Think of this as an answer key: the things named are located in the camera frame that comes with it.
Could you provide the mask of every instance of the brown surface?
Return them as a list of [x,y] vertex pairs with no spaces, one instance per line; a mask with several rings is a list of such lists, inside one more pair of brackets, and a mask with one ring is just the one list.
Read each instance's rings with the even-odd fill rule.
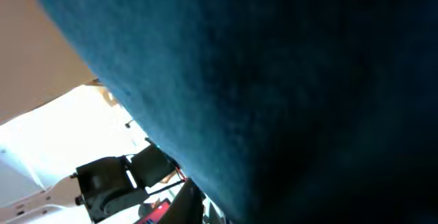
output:
[[0,124],[94,79],[36,0],[0,0]]

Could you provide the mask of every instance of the dark blue cloth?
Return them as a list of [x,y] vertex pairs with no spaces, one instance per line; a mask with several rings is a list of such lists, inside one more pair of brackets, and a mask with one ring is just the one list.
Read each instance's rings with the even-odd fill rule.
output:
[[436,223],[437,0],[40,2],[236,223]]

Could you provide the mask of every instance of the beige wall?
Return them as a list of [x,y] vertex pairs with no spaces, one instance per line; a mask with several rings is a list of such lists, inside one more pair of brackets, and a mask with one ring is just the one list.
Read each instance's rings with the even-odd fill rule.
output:
[[0,0],[0,124],[92,79],[36,0]]

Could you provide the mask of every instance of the blue fabric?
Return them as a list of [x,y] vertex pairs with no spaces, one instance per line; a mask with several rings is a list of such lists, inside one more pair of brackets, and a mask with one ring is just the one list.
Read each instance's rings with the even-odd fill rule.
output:
[[437,0],[40,2],[236,223],[436,220]]

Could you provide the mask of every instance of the teal fabric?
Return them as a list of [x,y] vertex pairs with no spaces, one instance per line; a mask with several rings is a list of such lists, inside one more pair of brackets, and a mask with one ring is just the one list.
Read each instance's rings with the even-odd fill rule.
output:
[[39,0],[236,223],[436,223],[437,0]]

